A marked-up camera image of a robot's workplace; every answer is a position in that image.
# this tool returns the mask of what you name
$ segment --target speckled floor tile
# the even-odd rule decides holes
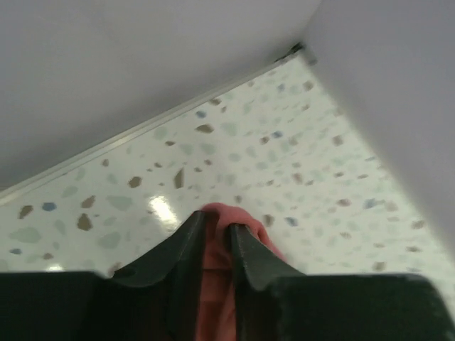
[[[309,274],[455,266],[343,112],[294,59],[0,207],[0,271],[109,274],[202,204],[262,220]]]

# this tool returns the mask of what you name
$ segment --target pink fabric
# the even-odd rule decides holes
[[[233,223],[247,225],[258,240],[279,258],[284,257],[273,245],[264,226],[245,210],[217,202],[208,204],[201,210],[211,214],[206,227],[196,340],[235,341],[232,259],[223,245],[225,228]]]

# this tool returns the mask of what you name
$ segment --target terrazzo floor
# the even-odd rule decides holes
[[[221,201],[300,271],[421,273],[455,312],[449,254],[300,58],[85,161],[0,207],[0,271],[109,276]]]

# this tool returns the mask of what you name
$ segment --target white wall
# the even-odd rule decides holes
[[[323,0],[305,38],[316,73],[455,252],[454,18],[453,0]]]
[[[319,0],[0,3],[0,188],[269,63]]]

